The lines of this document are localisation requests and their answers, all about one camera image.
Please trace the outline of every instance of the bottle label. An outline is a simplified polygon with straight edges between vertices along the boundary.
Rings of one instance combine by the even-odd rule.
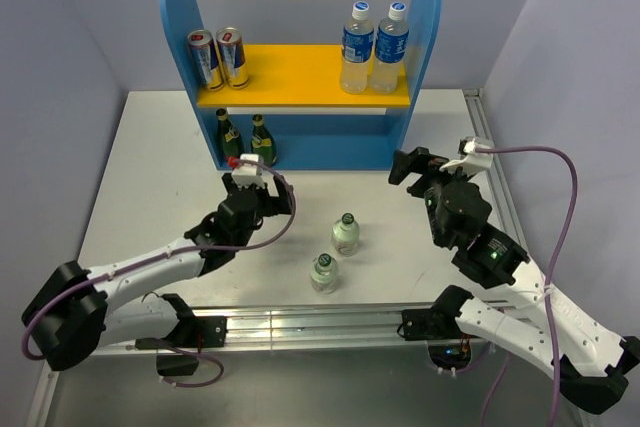
[[[237,139],[238,135],[239,135],[238,134],[238,129],[236,129],[235,125],[232,125],[229,128],[229,131],[226,134],[224,134],[224,140],[226,142],[231,142],[233,139]]]
[[[266,139],[261,139],[257,135],[254,135],[251,138],[251,145],[253,145],[254,149],[259,149],[260,147],[271,147],[271,139],[268,137]]]
[[[369,34],[359,35],[342,32],[342,56],[349,62],[362,63],[369,60],[373,50],[373,31]]]
[[[376,57],[381,62],[395,64],[404,57],[407,48],[407,38],[409,32],[403,35],[389,35],[378,28],[378,38],[376,39]]]

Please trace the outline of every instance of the table surface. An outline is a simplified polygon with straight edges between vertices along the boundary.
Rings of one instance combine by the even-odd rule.
[[[424,146],[457,158],[459,139],[473,134],[462,91],[423,90],[403,149]],[[294,185],[298,203],[298,215],[283,238],[264,249],[241,252],[218,271],[161,292],[176,292],[194,306],[279,307],[432,302],[445,287],[456,284],[484,300],[501,300],[460,274],[451,264],[452,252],[431,243],[423,203],[410,197],[404,185],[389,185],[387,173],[283,173]],[[225,199],[221,175],[186,93],[131,92],[80,265],[127,259],[181,236]],[[474,182],[493,204],[484,174]],[[353,257],[336,255],[340,287],[320,294],[311,288],[309,270],[318,254],[333,254],[331,227],[344,212],[352,212],[360,223],[360,249]],[[266,219],[251,242],[271,237],[285,221],[284,216]],[[495,213],[490,221],[500,225]]]

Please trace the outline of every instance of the small glass bottle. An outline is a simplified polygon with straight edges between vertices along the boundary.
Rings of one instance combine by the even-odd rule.
[[[358,250],[360,241],[360,226],[353,214],[344,214],[340,220],[333,224],[331,245],[336,252],[346,257],[353,255]]]
[[[313,260],[310,277],[313,290],[330,294],[338,286],[338,262],[329,254],[320,254]]]
[[[216,117],[218,118],[216,142],[218,143],[218,148],[222,151],[224,159],[228,160],[229,157],[240,157],[244,154],[242,136],[229,119],[227,109],[218,109],[216,111]]]
[[[256,114],[253,120],[253,136],[251,137],[251,152],[262,157],[265,165],[271,167],[276,163],[278,153],[276,142],[273,140],[271,132],[264,126],[264,117]]]

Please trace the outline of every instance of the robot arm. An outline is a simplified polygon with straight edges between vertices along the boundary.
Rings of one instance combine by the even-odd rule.
[[[274,177],[278,196],[272,197],[260,168],[242,163],[258,159],[245,154],[231,174],[223,175],[227,198],[183,237],[123,262],[83,269],[72,261],[53,272],[22,315],[53,370],[77,365],[98,346],[146,337],[184,344],[195,335],[195,317],[177,295],[132,301],[219,269],[247,246],[264,217],[292,213],[283,181]],[[36,316],[41,318],[33,323]]]
[[[561,350],[561,392],[584,410],[601,413],[622,396],[628,384],[624,375],[640,362],[640,341],[609,331],[554,285],[545,291],[544,274],[527,252],[488,223],[491,205],[469,181],[491,166],[492,155],[476,153],[477,147],[492,148],[493,144],[464,139],[460,144],[463,158],[454,161],[424,148],[409,154],[396,152],[389,183],[398,185],[411,172],[421,174],[407,191],[424,199],[433,242],[450,250],[456,247],[453,264],[460,272],[509,301],[535,326],[497,312],[489,324],[496,329],[485,331],[481,313],[490,311],[486,305],[484,309],[474,305],[481,302],[473,299],[450,312],[459,328],[494,341],[549,374],[553,372],[551,342],[542,300],[550,296]]]

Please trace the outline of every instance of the red bull can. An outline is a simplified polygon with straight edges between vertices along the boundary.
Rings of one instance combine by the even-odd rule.
[[[244,57],[242,35],[237,29],[226,27],[216,32],[216,43],[227,84],[232,89],[245,88],[249,84],[249,72]]]
[[[211,32],[205,29],[194,30],[187,36],[191,57],[198,71],[200,84],[207,90],[219,90],[224,87],[220,62],[213,44]]]

